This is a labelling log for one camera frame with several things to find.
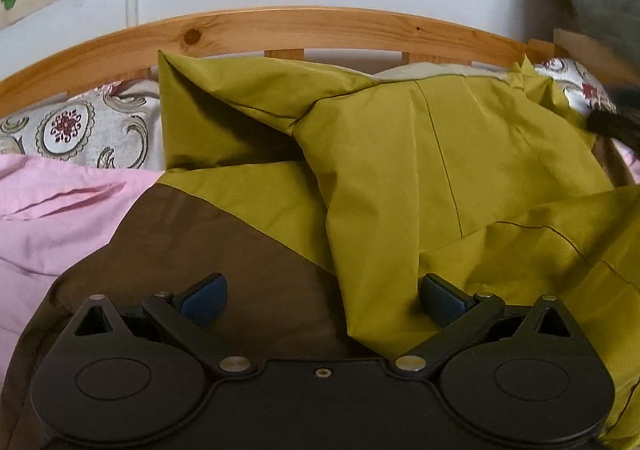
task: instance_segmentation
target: wooden slat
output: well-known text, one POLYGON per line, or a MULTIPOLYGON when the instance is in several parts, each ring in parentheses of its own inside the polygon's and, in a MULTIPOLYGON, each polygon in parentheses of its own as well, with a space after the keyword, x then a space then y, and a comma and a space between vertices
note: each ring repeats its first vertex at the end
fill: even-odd
POLYGON ((152 79, 153 75, 151 73, 151 68, 137 69, 135 71, 127 71, 124 73, 119 73, 112 78, 102 78, 100 80, 93 80, 91 82, 87 82, 87 84, 78 85, 78 86, 69 88, 68 90, 66 90, 66 95, 68 97, 72 97, 80 93, 83 93, 85 91, 89 91, 94 87, 100 87, 101 85, 108 84, 109 82, 114 82, 115 80, 134 80, 136 78, 152 79))
POLYGON ((527 50, 465 26, 377 10, 224 10, 127 28, 50 56, 0 82, 0 116, 69 88, 154 66, 158 50, 210 56, 305 48, 420 53, 505 67, 527 50))
POLYGON ((638 69, 591 37, 556 30, 554 42, 603 84, 640 84, 638 69))
POLYGON ((570 53, 557 44, 554 44, 554 56, 558 58, 571 58, 570 53))
POLYGON ((264 56, 269 58, 283 58, 285 60, 304 60, 305 50, 270 50, 264 52, 264 56))
POLYGON ((416 62, 431 62, 432 64, 463 64, 471 66, 470 60, 461 58, 450 58, 448 56, 423 55, 422 53, 402 53, 403 64, 415 64, 416 62))
POLYGON ((540 64, 556 56, 556 47, 553 42, 530 39, 527 43, 527 57, 534 64, 540 64))

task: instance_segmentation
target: triangular hole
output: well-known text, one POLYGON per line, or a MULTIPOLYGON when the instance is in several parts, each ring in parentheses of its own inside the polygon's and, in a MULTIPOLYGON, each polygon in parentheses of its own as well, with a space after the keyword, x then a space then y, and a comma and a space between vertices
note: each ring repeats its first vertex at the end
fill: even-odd
POLYGON ((82 323, 76 329, 76 336, 97 335, 113 331, 111 324, 100 306, 94 305, 86 312, 82 323))
POLYGON ((538 332, 543 335, 553 335, 553 336, 564 336, 570 337, 571 333, 569 329, 566 328, 562 318, 558 315, 558 311, 555 309, 549 309, 544 318, 542 319, 542 324, 540 324, 540 329, 538 332))

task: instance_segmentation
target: wooden bed headboard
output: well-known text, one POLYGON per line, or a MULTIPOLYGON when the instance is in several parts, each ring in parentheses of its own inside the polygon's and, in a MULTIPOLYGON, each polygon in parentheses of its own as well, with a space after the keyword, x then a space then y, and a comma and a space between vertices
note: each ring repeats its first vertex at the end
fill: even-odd
POLYGON ((549 42, 523 44, 458 24, 378 10, 222 10, 127 28, 41 60, 0 82, 0 117, 63 92, 73 96, 115 80, 147 77, 158 50, 197 57, 265 51, 266 56, 303 60, 305 48, 402 52, 406 64, 476 61, 505 68, 525 54, 542 62, 556 52, 549 42))

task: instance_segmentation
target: patterned pillow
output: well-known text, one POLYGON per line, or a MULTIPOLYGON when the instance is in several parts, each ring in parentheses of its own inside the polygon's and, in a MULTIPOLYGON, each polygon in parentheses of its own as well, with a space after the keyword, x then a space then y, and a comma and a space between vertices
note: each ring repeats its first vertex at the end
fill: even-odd
POLYGON ((538 74, 556 81, 569 105, 580 114, 588 115, 593 109, 616 112, 616 106, 604 86, 579 62, 571 58, 552 58, 535 68, 538 74))
POLYGON ((0 120, 0 154, 99 169, 164 170, 161 127, 157 82, 115 82, 0 120))

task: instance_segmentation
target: brown fabric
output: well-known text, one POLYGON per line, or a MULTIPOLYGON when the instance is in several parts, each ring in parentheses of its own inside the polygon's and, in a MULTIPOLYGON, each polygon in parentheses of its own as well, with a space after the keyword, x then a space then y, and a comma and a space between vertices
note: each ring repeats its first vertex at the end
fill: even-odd
POLYGON ((254 360, 370 355, 347 336, 333 275, 208 202, 154 185, 107 246, 56 281, 23 332, 0 401, 0 448, 31 450, 44 441, 25 401, 29 379, 88 295, 134 305, 215 271, 228 280, 229 300, 210 331, 239 353, 254 360))

